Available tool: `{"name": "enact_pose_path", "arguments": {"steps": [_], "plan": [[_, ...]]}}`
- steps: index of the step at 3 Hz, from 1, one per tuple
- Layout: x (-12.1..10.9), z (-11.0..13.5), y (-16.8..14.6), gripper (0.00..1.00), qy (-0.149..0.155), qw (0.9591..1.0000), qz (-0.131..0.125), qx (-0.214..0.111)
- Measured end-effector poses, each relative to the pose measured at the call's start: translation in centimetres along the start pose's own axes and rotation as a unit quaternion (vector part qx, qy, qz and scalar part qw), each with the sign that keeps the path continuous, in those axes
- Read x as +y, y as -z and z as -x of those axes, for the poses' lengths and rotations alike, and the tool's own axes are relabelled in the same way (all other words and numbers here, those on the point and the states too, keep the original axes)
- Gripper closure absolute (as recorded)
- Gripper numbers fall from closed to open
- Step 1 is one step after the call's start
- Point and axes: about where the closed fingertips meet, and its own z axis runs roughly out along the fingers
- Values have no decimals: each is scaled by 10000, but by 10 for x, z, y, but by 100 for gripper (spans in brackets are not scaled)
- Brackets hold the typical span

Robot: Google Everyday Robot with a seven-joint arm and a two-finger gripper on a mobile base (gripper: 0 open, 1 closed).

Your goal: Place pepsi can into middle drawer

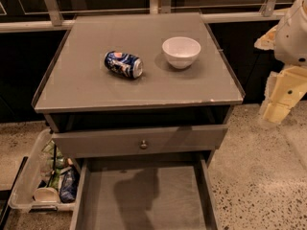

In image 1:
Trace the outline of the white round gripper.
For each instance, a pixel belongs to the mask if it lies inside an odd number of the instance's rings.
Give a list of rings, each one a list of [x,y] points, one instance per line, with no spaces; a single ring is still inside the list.
[[[307,0],[295,0],[277,27],[259,37],[254,47],[274,49],[276,59],[292,64],[270,73],[259,111],[264,121],[280,124],[307,93]]]

